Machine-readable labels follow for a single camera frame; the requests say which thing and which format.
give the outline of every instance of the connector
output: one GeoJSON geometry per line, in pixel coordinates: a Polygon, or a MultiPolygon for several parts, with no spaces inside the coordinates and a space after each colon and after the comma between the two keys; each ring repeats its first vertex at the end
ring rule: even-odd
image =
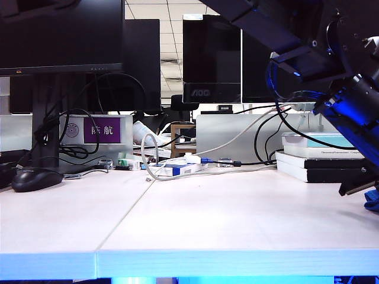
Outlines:
{"type": "Polygon", "coordinates": [[[187,164],[203,164],[199,156],[192,155],[191,153],[185,153],[184,157],[187,164]]]}
{"type": "Polygon", "coordinates": [[[201,158],[201,163],[202,164],[212,164],[212,163],[214,163],[214,161],[211,159],[208,159],[208,158],[201,158]]]}

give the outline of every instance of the small box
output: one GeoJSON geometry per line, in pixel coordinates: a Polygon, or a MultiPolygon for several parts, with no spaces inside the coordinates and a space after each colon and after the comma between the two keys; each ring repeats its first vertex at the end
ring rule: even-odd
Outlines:
{"type": "MultiPolygon", "coordinates": [[[[157,170],[162,167],[162,164],[154,165],[152,168],[156,167],[157,170]]],[[[208,164],[167,164],[165,167],[161,168],[159,172],[157,172],[158,176],[179,176],[185,173],[195,173],[200,170],[204,170],[208,168],[208,164]]]]}

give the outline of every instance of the ceiling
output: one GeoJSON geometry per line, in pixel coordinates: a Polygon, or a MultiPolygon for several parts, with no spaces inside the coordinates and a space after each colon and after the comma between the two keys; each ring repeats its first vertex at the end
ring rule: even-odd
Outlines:
{"type": "Polygon", "coordinates": [[[183,92],[184,14],[217,15],[198,0],[126,0],[127,19],[160,19],[162,98],[183,92]]]}

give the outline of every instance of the book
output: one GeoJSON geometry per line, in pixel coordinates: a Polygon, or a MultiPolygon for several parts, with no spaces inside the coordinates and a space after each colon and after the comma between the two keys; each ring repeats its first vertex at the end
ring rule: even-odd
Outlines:
{"type": "Polygon", "coordinates": [[[308,183],[341,183],[347,176],[358,175],[361,169],[304,169],[280,160],[278,170],[308,183]]]}
{"type": "Polygon", "coordinates": [[[303,169],[360,169],[362,159],[312,159],[276,152],[276,159],[303,169]]]}
{"type": "Polygon", "coordinates": [[[341,150],[331,147],[297,147],[284,145],[284,153],[305,158],[324,159],[363,159],[358,150],[341,150]]]}

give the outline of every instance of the ceiling tile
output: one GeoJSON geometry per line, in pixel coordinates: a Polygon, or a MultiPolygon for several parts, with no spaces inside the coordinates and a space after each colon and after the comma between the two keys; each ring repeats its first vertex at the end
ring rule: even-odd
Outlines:
{"type": "Polygon", "coordinates": [[[163,75],[165,75],[165,78],[180,78],[180,70],[163,70],[163,75]]]}
{"type": "Polygon", "coordinates": [[[202,4],[199,0],[168,0],[168,4],[202,4]]]}
{"type": "Polygon", "coordinates": [[[161,44],[174,44],[174,35],[173,34],[161,34],[160,35],[161,44]]]}
{"type": "Polygon", "coordinates": [[[183,34],[174,34],[175,43],[183,43],[183,34]]]}
{"type": "Polygon", "coordinates": [[[172,91],[183,91],[183,84],[181,82],[171,82],[168,83],[168,86],[172,91]]]}
{"type": "Polygon", "coordinates": [[[182,43],[176,44],[176,52],[183,53],[183,44],[182,43]]]}
{"type": "Polygon", "coordinates": [[[128,5],[125,5],[125,19],[127,20],[133,20],[133,14],[131,13],[131,10],[128,5]]]}
{"type": "Polygon", "coordinates": [[[176,48],[174,44],[161,44],[160,52],[176,52],[176,48]]]}
{"type": "Polygon", "coordinates": [[[134,4],[129,5],[136,19],[160,19],[161,21],[169,21],[167,4],[134,4]]]}
{"type": "Polygon", "coordinates": [[[170,4],[170,17],[172,21],[183,19],[184,14],[205,14],[204,4],[170,4]]]}
{"type": "Polygon", "coordinates": [[[176,52],[161,52],[160,59],[178,59],[178,55],[176,54],[176,52]]]}
{"type": "Polygon", "coordinates": [[[128,4],[166,4],[166,0],[126,0],[128,4]]]}
{"type": "Polygon", "coordinates": [[[165,73],[165,71],[179,71],[179,65],[178,64],[162,65],[160,69],[162,70],[163,74],[165,73]]]}
{"type": "Polygon", "coordinates": [[[160,21],[160,33],[172,34],[172,27],[170,21],[160,21]]]}
{"type": "Polygon", "coordinates": [[[171,21],[172,31],[174,34],[182,34],[183,33],[183,22],[182,21],[171,21]]]}

